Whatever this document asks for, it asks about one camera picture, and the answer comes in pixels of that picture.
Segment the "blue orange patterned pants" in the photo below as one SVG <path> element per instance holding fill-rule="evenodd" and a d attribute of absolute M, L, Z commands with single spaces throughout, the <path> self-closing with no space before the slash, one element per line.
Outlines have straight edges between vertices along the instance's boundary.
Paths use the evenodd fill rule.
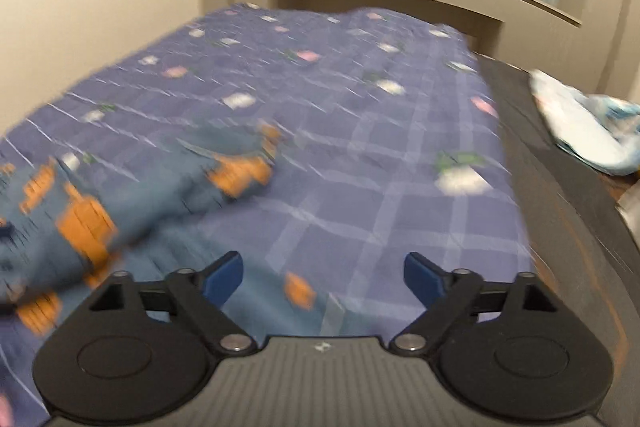
<path fill-rule="evenodd" d="M 48 335 L 111 273 L 143 280 L 201 270 L 226 247 L 193 221 L 273 177 L 280 129 L 204 127 L 177 139 L 137 181 L 85 182 L 60 158 L 1 166 L 1 312 Z"/>

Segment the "dark grey mattress sheet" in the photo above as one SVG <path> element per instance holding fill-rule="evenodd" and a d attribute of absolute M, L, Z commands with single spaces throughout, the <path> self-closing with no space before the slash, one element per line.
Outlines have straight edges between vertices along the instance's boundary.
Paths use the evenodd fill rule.
<path fill-rule="evenodd" d="M 639 249 L 603 176 L 555 145 L 527 72 L 478 59 L 499 115 L 506 163 L 535 267 L 608 349 L 614 381 L 599 416 L 639 422 Z"/>

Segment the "purple checked floral quilt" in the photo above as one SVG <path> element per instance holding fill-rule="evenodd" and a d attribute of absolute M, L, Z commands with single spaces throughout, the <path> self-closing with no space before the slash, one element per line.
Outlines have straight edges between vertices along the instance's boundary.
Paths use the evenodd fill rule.
<path fill-rule="evenodd" d="M 1 166 L 56 157 L 115 188 L 195 129 L 263 124 L 282 132 L 271 181 L 192 223 L 242 256 L 224 311 L 250 335 L 393 337 L 420 314 L 411 251 L 488 281 L 532 265 L 465 36 L 390 10 L 210 13 L 41 106 L 2 138 Z M 62 323 L 38 336 L 1 312 L 3 425 L 47 419 L 32 362 Z"/>

